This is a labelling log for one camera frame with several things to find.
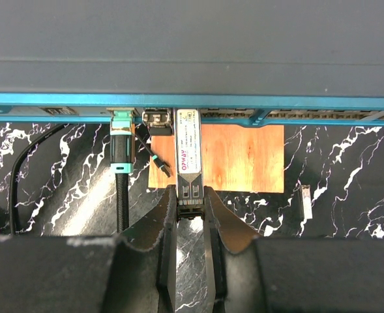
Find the silver SFP module plug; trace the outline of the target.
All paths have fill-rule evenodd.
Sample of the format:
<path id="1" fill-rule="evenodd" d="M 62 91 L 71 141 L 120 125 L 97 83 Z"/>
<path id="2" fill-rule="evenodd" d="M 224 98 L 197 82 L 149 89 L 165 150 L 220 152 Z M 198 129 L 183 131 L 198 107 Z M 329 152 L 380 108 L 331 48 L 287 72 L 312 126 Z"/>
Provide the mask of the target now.
<path id="1" fill-rule="evenodd" d="M 204 217 L 201 115 L 198 109 L 174 111 L 177 219 Z"/>

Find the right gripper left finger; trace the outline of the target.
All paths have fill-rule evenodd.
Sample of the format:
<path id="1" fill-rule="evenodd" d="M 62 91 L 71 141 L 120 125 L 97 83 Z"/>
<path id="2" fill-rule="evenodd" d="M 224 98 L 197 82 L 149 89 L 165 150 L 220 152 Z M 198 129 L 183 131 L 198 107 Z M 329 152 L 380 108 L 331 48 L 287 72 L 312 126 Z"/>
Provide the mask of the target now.
<path id="1" fill-rule="evenodd" d="M 177 196 L 159 202 L 120 236 L 108 280 L 109 312 L 174 312 Z"/>

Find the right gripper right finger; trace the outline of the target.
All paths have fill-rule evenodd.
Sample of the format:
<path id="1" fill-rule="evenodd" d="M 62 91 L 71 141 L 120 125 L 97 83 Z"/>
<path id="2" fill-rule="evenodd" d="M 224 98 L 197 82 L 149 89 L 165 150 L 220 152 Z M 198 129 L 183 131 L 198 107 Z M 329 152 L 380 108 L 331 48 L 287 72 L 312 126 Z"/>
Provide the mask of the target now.
<path id="1" fill-rule="evenodd" d="M 209 312 L 266 312 L 259 234 L 205 187 L 204 244 Z"/>

